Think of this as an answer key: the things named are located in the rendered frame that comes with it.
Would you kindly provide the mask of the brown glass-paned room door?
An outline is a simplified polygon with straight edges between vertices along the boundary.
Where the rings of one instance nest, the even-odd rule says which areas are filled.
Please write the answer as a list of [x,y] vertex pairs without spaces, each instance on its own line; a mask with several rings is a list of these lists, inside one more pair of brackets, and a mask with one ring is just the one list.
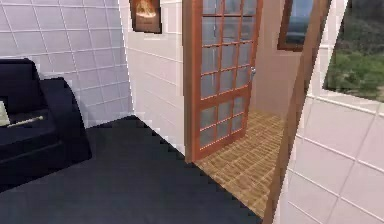
[[263,0],[183,0],[185,160],[245,135]]

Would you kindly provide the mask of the dark framed orange picture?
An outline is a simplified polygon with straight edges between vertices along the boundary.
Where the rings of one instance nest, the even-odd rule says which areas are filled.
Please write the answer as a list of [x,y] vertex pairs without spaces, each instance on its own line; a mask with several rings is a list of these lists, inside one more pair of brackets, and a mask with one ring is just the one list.
[[135,32],[162,33],[160,0],[129,0]]

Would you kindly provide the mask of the brown framed blue picture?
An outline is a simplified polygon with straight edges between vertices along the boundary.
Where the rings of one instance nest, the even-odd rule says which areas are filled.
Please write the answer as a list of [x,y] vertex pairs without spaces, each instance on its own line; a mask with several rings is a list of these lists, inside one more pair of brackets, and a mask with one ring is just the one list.
[[280,25],[278,50],[303,49],[314,0],[285,0]]

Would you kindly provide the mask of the black sofa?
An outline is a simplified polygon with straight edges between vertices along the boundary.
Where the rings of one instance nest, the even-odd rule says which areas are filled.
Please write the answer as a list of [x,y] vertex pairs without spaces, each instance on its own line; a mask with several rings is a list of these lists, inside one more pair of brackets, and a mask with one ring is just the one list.
[[0,59],[0,101],[10,124],[0,127],[0,193],[92,157],[82,115],[62,77],[42,79],[28,59]]

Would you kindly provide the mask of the pale stick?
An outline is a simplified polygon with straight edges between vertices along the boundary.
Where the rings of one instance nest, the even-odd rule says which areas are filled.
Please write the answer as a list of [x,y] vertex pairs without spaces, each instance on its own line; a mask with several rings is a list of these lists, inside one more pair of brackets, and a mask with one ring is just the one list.
[[44,116],[38,116],[38,117],[30,118],[24,121],[19,121],[16,123],[9,124],[7,128],[28,124],[28,123],[32,123],[32,122],[43,120],[43,119],[44,119]]

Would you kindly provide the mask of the window with green view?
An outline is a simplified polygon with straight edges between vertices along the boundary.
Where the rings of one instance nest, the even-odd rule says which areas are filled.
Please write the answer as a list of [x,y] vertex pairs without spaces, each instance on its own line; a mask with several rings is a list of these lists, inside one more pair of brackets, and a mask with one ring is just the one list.
[[384,0],[349,0],[323,88],[384,103]]

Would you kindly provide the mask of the pale flat object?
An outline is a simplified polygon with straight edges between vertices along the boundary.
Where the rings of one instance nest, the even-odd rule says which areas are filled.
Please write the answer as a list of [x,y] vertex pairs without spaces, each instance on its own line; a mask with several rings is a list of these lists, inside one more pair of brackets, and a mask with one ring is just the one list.
[[10,120],[3,101],[0,101],[0,127],[8,126]]

